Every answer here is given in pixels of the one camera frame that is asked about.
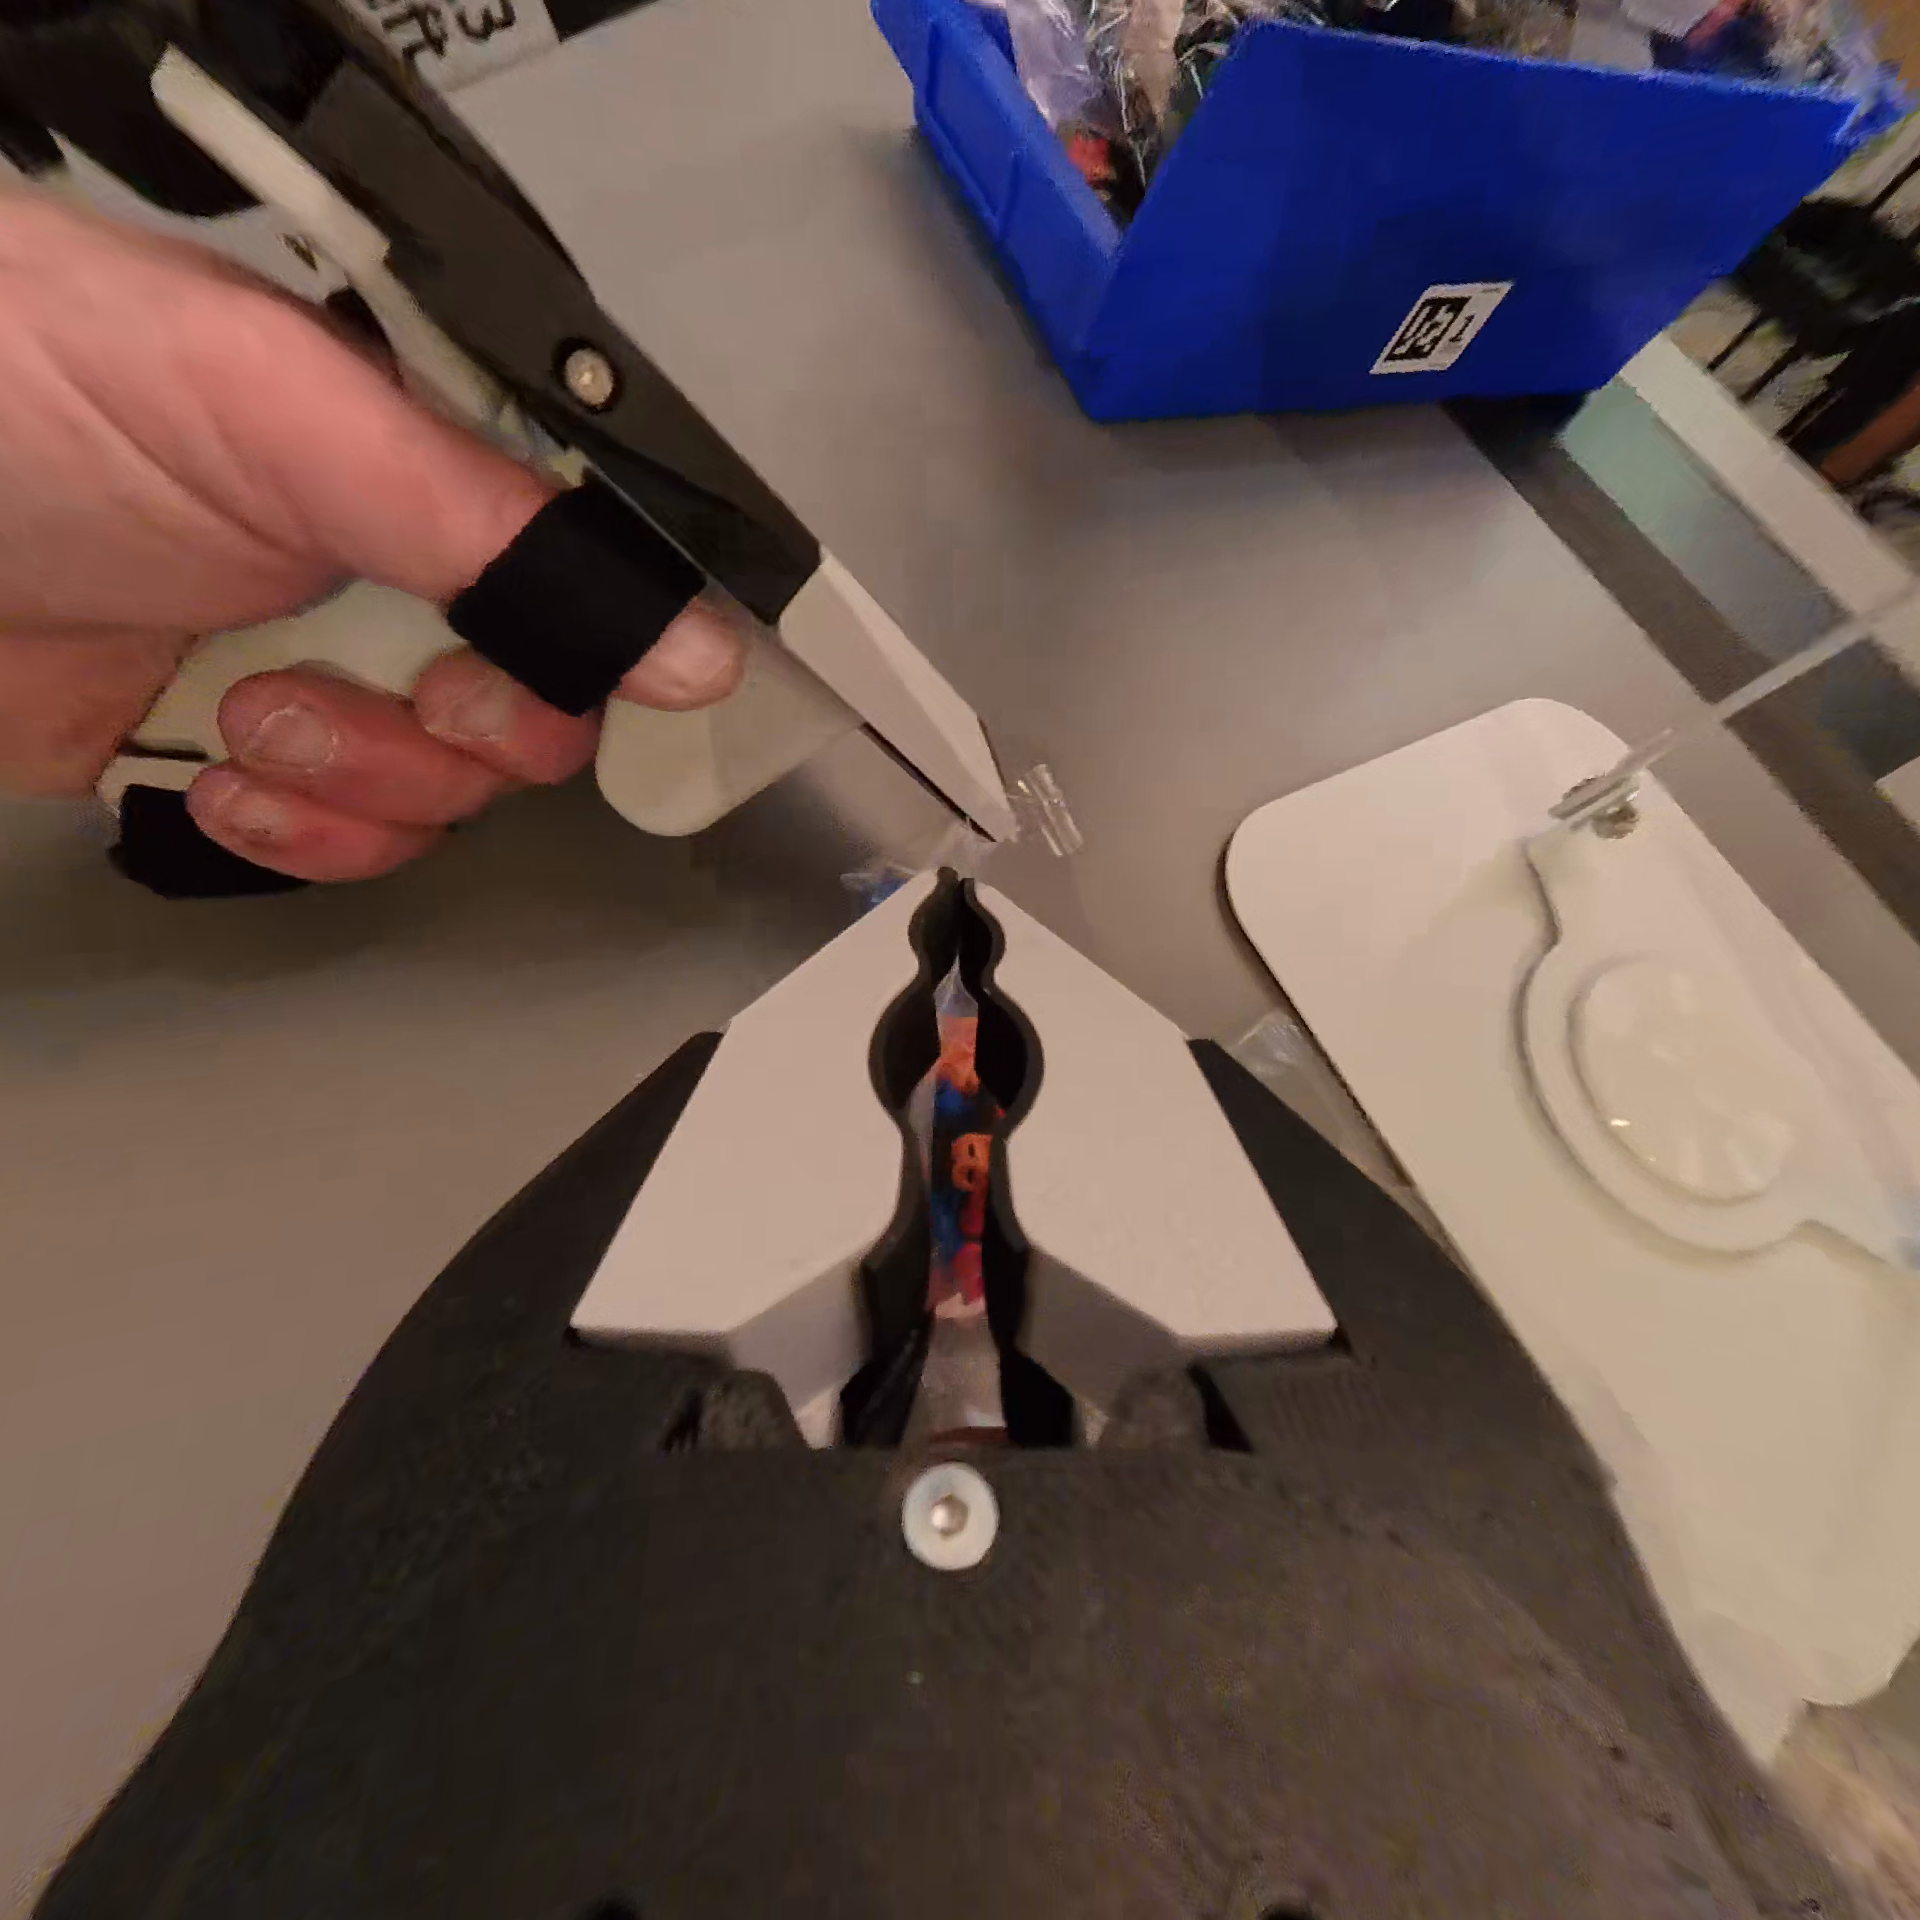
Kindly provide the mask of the blue plastic bin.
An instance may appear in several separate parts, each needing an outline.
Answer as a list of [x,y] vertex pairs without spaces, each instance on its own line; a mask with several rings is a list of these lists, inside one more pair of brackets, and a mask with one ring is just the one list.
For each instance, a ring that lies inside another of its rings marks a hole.
[[1128,224],[973,6],[871,6],[1099,424],[1583,395],[1867,142],[1843,95],[1256,23]]

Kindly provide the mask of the person's left hand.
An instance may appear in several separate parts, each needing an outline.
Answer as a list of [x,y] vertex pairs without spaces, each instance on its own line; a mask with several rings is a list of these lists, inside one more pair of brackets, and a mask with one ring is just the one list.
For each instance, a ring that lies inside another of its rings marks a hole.
[[[35,191],[1,210],[1,775],[79,799],[207,634],[345,583],[447,605],[553,486],[230,261]],[[192,832],[302,883],[375,879],[494,799],[572,780],[571,716],[456,647],[408,693],[245,678]]]

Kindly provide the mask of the small clear plastic scrap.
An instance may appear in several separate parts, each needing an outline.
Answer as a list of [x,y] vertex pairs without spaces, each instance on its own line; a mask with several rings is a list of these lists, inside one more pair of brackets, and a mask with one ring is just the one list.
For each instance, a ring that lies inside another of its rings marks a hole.
[[1013,848],[1051,861],[1070,861],[1085,850],[1085,831],[1046,760],[1034,760],[1004,782],[1004,805]]

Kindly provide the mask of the small bag of colourful pins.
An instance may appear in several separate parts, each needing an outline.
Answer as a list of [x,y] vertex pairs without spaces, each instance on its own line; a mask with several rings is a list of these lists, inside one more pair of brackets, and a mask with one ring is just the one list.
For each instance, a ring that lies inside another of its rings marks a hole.
[[996,1215],[996,1153],[1039,1091],[1041,1045],[999,968],[1010,928],[979,881],[983,856],[951,832],[930,863],[861,872],[855,930],[899,907],[907,975],[881,1004],[866,1069],[894,1125],[894,1214],[855,1266],[866,1362],[923,1342],[937,1310],[985,1310],[988,1250],[1012,1236]]

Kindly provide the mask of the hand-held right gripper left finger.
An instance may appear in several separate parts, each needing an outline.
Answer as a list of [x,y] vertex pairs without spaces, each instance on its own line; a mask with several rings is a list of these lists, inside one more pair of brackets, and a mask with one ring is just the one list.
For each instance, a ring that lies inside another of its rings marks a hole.
[[571,1331],[764,1376],[813,1446],[899,1442],[925,1345],[923,1170],[960,879],[903,881],[697,1065]]

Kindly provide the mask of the pile of clear part bags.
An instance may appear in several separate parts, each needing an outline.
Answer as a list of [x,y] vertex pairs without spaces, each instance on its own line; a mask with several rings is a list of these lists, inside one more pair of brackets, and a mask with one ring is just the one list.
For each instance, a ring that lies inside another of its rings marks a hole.
[[1259,25],[1390,38],[1623,74],[1836,95],[1846,142],[1905,113],[1861,6],[1836,2],[1027,2],[988,6],[1018,82],[1081,176],[1132,214],[1238,35]]

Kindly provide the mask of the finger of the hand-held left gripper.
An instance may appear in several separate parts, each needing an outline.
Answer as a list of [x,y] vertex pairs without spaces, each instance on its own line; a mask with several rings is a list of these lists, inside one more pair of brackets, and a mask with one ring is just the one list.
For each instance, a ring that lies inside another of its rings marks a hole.
[[773,634],[974,835],[994,843],[1018,836],[979,716],[836,554],[823,550]]

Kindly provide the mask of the white adjustable book stand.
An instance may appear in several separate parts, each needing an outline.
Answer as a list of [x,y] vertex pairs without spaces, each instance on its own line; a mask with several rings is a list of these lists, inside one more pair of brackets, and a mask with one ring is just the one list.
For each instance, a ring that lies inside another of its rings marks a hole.
[[1915,1643],[1915,1072],[1623,742],[1517,701],[1249,814],[1249,945],[1601,1459],[1739,1741]]

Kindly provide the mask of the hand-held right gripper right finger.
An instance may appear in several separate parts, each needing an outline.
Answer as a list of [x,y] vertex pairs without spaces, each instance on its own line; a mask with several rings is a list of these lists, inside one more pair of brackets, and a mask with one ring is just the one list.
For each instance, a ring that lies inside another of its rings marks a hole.
[[957,935],[996,1107],[982,1296],[1010,1441],[1070,1446],[1146,1376],[1331,1347],[1188,1035],[996,888],[960,886]]

